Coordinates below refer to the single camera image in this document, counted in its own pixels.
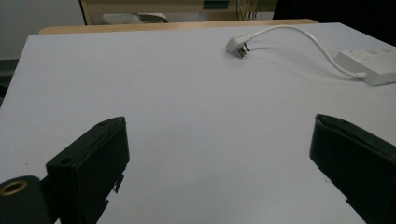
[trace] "power strip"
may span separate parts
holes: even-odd
[[[370,86],[396,82],[396,47],[344,50],[334,60],[349,72],[365,72],[363,81]]]

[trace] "power cord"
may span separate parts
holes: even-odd
[[[267,32],[270,31],[274,31],[274,30],[279,30],[279,29],[291,29],[294,31],[298,31],[301,34],[305,35],[306,37],[308,37],[312,42],[314,42],[314,44],[318,47],[318,49],[320,50],[320,52],[325,56],[325,58],[327,59],[327,61],[329,61],[329,63],[335,68],[337,69],[340,73],[348,76],[348,77],[352,77],[352,78],[357,78],[357,79],[363,79],[366,78],[367,74],[364,72],[359,72],[359,73],[351,73],[349,71],[347,71],[346,69],[342,68],[340,65],[338,65],[338,63],[336,63],[332,57],[330,56],[330,54],[326,51],[325,48],[323,48],[323,46],[311,35],[309,34],[306,30],[298,27],[298,26],[293,26],[293,25],[277,25],[277,26],[272,26],[269,27],[267,29],[261,30],[255,34],[252,35],[248,35],[248,34],[242,34],[242,35],[236,35],[234,37],[232,37],[227,45],[226,45],[226,49],[229,53],[236,55],[239,58],[244,58],[247,53],[245,51],[245,49],[247,51],[250,51],[250,49],[247,46],[247,42],[249,42],[250,40],[252,40],[253,38],[259,36],[259,35],[263,35]]]

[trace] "white wall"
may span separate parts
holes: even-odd
[[[59,25],[84,25],[78,0],[0,0],[0,60],[19,59],[28,35]]]

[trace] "white cable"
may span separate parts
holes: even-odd
[[[311,35],[309,34],[306,30],[297,27],[297,26],[293,26],[293,25],[277,25],[277,26],[272,26],[269,27],[267,29],[261,30],[255,34],[252,35],[240,35],[240,36],[236,36],[233,37],[229,43],[227,44],[227,50],[229,52],[235,52],[234,48],[238,48],[236,49],[238,53],[240,53],[241,48],[246,45],[246,43],[248,41],[250,41],[251,39],[265,34],[267,32],[273,31],[273,30],[278,30],[278,29],[291,29],[291,30],[295,30],[300,32],[301,34],[305,35],[306,37],[308,37],[312,42],[314,42],[314,44],[318,47],[318,49],[320,50],[320,52],[326,57],[326,59],[329,61],[329,63],[335,68],[337,69],[340,73],[348,76],[348,77],[352,77],[352,78],[365,78],[367,76],[366,73],[364,72],[360,72],[360,73],[351,73],[349,71],[347,71],[346,69],[342,68],[340,65],[338,65],[338,63],[336,63],[332,57],[329,55],[329,53],[326,51],[325,48],[323,48],[323,46]]]

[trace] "white power strip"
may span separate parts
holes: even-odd
[[[340,51],[334,59],[349,72],[364,72],[370,86],[396,82],[396,48]]]

